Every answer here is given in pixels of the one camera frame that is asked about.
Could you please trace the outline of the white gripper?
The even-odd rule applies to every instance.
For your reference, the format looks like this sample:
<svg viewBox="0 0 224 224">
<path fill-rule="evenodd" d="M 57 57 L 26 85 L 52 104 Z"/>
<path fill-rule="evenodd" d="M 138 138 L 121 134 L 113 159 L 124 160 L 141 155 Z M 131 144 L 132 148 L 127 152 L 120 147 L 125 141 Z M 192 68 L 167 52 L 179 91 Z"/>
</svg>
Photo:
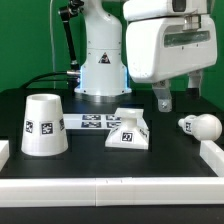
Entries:
<svg viewBox="0 0 224 224">
<path fill-rule="evenodd" d="M 201 17 L 198 30 L 184 31 L 183 27 L 183 17 L 168 17 L 132 22 L 126 31 L 129 74 L 136 83 L 154 83 L 160 112 L 172 110 L 170 82 L 166 79 L 190 72 L 186 93 L 191 99 L 199 99 L 203 79 L 199 69 L 217 60 L 215 24 L 209 15 Z"/>
</svg>

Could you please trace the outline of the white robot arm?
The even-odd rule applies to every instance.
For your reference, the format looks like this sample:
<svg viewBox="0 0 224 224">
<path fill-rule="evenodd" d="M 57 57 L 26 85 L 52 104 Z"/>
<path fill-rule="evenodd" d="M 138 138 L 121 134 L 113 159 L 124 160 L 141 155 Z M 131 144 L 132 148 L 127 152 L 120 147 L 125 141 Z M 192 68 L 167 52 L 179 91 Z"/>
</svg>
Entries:
<svg viewBox="0 0 224 224">
<path fill-rule="evenodd" d="M 215 0 L 124 0 L 126 29 L 103 9 L 106 0 L 83 1 L 86 60 L 77 94 L 108 101 L 129 94 L 129 80 L 150 83 L 158 109 L 169 112 L 169 80 L 186 74 L 187 94 L 200 97 L 203 69 L 217 60 Z"/>
</svg>

